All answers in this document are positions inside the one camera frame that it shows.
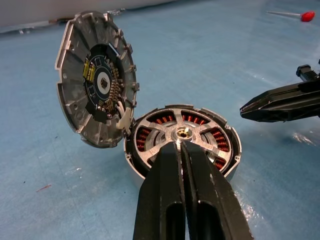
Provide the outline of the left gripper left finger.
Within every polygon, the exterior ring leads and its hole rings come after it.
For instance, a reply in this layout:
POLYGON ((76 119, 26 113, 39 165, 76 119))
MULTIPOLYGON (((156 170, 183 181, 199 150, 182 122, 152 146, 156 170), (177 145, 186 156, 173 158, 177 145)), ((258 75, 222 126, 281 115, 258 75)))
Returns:
POLYGON ((185 240, 178 150, 173 142, 160 148, 138 195, 132 240, 185 240))

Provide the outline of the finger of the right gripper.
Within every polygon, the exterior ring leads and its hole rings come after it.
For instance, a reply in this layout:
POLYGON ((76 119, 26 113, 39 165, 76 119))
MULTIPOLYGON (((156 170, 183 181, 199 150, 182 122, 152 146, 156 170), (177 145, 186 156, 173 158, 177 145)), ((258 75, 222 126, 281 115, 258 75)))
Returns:
POLYGON ((242 106, 240 116, 265 123, 320 117, 320 81, 300 82, 265 91, 242 106))
POLYGON ((320 73, 316 73, 308 64, 298 66, 296 75, 303 81, 320 81, 320 73))

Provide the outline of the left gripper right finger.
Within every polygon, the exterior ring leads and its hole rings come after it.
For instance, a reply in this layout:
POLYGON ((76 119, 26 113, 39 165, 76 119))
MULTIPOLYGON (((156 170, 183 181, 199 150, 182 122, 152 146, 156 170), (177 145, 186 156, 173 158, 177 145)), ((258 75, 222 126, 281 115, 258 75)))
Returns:
POLYGON ((254 240, 231 184, 191 142, 182 143, 182 177, 190 240, 254 240))

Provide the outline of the silver motor lid with circuit board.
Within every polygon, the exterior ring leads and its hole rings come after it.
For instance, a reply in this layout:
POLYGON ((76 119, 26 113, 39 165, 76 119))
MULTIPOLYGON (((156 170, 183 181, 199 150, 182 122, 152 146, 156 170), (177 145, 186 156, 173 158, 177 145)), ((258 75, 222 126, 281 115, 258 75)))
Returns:
POLYGON ((88 145, 113 148, 131 132, 140 89, 132 53, 109 13, 84 11, 65 26, 57 96, 70 128, 88 145))

